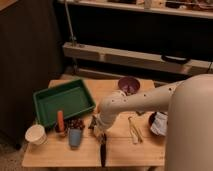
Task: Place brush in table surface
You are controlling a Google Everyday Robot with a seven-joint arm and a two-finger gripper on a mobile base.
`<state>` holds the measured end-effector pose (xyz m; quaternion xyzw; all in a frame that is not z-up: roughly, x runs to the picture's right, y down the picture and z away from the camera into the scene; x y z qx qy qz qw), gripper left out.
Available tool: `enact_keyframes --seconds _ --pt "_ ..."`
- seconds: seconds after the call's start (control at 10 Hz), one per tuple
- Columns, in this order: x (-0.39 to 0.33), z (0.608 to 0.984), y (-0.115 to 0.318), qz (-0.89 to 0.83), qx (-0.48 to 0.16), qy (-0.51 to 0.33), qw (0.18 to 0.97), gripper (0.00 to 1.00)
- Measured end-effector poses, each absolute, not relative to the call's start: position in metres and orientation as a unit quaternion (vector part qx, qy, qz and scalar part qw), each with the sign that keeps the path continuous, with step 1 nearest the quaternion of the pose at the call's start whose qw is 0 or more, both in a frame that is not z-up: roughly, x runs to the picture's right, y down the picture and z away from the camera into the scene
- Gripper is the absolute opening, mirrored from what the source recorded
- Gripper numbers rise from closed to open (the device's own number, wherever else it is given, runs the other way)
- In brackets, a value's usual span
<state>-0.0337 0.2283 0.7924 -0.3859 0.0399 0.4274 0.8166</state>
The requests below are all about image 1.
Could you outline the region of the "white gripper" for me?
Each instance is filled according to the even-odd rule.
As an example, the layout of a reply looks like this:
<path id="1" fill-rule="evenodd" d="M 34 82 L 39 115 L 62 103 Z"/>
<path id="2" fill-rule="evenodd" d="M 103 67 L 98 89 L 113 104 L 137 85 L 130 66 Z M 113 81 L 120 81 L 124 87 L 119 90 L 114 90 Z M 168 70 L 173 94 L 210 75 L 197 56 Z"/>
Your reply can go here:
<path id="1" fill-rule="evenodd" d="M 91 122 L 89 125 L 89 129 L 91 130 L 92 134 L 96 137 L 100 145 L 100 161 L 101 167 L 105 167 L 106 164 L 106 141 L 107 136 L 105 132 L 99 127 L 98 120 L 95 116 L 92 116 Z"/>

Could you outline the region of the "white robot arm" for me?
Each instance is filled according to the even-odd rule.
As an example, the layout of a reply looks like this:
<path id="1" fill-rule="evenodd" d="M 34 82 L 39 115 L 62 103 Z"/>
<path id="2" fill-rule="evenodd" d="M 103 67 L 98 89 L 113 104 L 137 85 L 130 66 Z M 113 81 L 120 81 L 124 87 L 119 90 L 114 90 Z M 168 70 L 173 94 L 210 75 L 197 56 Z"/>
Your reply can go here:
<path id="1" fill-rule="evenodd" d="M 165 171 L 213 171 L 213 74 L 130 96 L 122 91 L 106 96 L 98 105 L 95 136 L 101 137 L 126 111 L 167 114 Z"/>

